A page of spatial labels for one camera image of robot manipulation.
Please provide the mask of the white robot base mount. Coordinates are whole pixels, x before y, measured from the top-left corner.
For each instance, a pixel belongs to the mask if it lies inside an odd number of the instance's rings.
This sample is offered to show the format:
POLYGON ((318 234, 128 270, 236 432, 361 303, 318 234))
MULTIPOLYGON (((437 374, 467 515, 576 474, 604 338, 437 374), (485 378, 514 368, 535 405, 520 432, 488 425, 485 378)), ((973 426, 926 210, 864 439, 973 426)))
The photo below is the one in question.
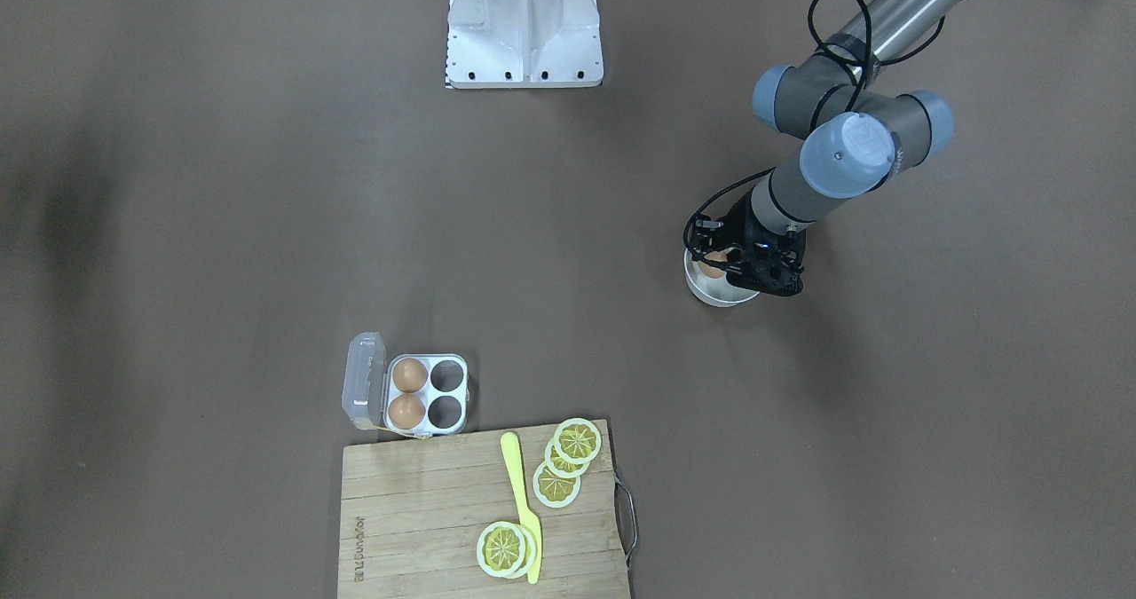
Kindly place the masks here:
POLYGON ((604 81, 599 0, 446 5, 446 88, 596 88, 604 81))

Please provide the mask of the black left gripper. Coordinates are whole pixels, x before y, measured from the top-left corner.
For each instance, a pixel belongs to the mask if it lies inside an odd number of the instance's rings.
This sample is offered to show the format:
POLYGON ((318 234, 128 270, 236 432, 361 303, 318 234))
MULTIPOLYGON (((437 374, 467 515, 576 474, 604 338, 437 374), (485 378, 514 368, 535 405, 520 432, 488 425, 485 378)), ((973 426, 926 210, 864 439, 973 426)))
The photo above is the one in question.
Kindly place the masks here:
POLYGON ((765 296, 797 296, 804 288, 807 233, 778 234, 755 219, 747 200, 734 203, 726 215, 695 214, 695 260, 728 250, 727 278, 738 288, 765 296))

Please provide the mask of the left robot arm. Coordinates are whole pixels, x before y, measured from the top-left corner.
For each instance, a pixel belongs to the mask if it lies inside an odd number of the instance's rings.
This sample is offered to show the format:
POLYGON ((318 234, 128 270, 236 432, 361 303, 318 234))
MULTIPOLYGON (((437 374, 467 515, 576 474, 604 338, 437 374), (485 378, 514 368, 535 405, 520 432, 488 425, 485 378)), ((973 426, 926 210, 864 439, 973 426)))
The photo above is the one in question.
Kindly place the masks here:
POLYGON ((751 97, 755 118, 801 145, 735 182, 742 195, 727 213, 711 215, 705 200, 690 215, 682 243, 694 298, 730 308, 755 296, 797 296, 810 226, 949 145, 955 120, 945 98, 878 95, 870 85, 929 48, 962 1, 811 0, 813 52, 767 69, 751 97))

